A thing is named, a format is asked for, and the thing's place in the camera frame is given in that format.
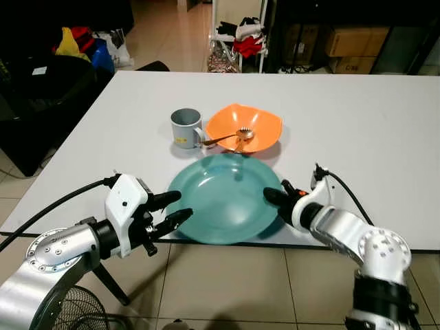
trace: tile floor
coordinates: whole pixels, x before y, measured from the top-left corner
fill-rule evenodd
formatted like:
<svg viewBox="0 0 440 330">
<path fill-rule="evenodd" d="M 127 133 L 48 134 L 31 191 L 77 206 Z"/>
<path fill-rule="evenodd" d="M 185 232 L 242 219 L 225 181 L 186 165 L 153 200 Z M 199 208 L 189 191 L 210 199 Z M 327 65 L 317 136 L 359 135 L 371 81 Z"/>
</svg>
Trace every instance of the tile floor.
<svg viewBox="0 0 440 330">
<path fill-rule="evenodd" d="M 135 69 L 161 60 L 172 71 L 206 68 L 210 6 L 179 12 L 174 1 L 134 0 L 135 27 L 126 41 Z M 0 168 L 20 175 L 0 150 Z M 35 178 L 0 173 L 0 224 Z M 21 263 L 32 239 L 18 239 L 0 254 L 0 283 Z M 327 251 L 261 247 L 158 244 L 149 258 L 142 249 L 104 262 L 132 303 L 118 301 L 88 274 L 80 285 L 106 310 L 130 317 L 135 329 L 161 329 L 176 318 L 194 329 L 343 330 L 351 307 L 353 262 Z M 424 330 L 440 330 L 440 256 L 416 254 L 407 274 Z"/>
</svg>

